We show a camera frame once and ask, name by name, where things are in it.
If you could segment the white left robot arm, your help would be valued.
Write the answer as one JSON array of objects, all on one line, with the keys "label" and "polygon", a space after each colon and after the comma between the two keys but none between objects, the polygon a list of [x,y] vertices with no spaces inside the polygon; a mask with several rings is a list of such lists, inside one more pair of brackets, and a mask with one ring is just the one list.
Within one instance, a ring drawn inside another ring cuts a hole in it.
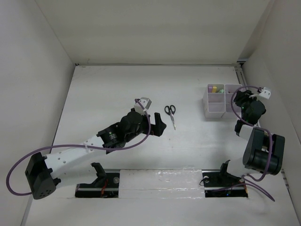
[{"label": "white left robot arm", "polygon": [[78,179],[87,174],[93,186],[103,186],[107,174],[100,163],[91,162],[90,167],[83,171],[75,167],[101,155],[127,150],[126,143],[140,134],[147,137],[161,136],[157,127],[164,126],[164,123],[158,113],[155,114],[155,122],[151,124],[150,115],[146,111],[140,113],[132,109],[119,122],[99,131],[81,145],[61,145],[63,150],[46,155],[37,151],[30,157],[25,170],[33,198],[40,200],[60,187],[77,184]]}]

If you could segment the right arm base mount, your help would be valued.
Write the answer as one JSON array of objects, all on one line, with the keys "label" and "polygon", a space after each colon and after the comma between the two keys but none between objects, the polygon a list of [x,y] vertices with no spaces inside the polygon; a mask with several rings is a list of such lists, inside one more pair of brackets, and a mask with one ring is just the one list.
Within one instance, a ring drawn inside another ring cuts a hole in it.
[{"label": "right arm base mount", "polygon": [[248,198],[246,187],[241,185],[240,178],[227,172],[229,160],[223,163],[220,169],[202,170],[202,179],[199,183],[204,187],[206,198]]}]

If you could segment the white compartment organizer box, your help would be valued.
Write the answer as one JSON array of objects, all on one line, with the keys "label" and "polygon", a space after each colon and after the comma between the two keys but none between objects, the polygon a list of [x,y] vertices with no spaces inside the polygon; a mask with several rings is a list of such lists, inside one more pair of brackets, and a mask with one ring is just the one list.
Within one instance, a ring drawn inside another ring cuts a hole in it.
[{"label": "white compartment organizer box", "polygon": [[[208,86],[216,86],[216,93],[208,93]],[[236,119],[230,105],[231,97],[235,90],[242,87],[241,84],[208,84],[203,95],[203,107],[205,117],[208,119]]]}]

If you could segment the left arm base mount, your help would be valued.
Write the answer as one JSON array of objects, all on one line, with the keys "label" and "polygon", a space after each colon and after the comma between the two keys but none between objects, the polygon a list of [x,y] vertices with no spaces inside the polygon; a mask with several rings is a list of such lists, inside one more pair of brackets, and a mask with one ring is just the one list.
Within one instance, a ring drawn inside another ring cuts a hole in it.
[{"label": "left arm base mount", "polygon": [[104,170],[100,163],[93,162],[96,179],[91,183],[77,184],[76,198],[118,198],[120,170]]}]

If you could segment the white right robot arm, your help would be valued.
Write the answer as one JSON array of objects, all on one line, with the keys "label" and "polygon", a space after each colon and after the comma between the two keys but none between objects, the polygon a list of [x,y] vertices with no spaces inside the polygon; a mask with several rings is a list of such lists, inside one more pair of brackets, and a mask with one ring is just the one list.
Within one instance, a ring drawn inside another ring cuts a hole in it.
[{"label": "white right robot arm", "polygon": [[167,169],[187,165],[208,173],[210,182],[224,186],[259,173],[280,172],[285,138],[256,126],[264,105],[250,91],[205,92],[200,103],[192,98],[174,101],[173,126],[160,143],[152,143],[157,162]]}]

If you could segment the black handled scissors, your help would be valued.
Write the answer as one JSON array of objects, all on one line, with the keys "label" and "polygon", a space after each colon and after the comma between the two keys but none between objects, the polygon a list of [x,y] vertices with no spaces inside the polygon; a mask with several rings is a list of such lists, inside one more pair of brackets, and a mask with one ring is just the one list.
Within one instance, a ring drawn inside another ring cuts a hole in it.
[{"label": "black handled scissors", "polygon": [[174,114],[176,111],[176,107],[174,105],[166,105],[164,110],[165,110],[165,113],[170,116],[173,128],[174,128],[174,130],[176,130],[175,121],[174,121]]}]

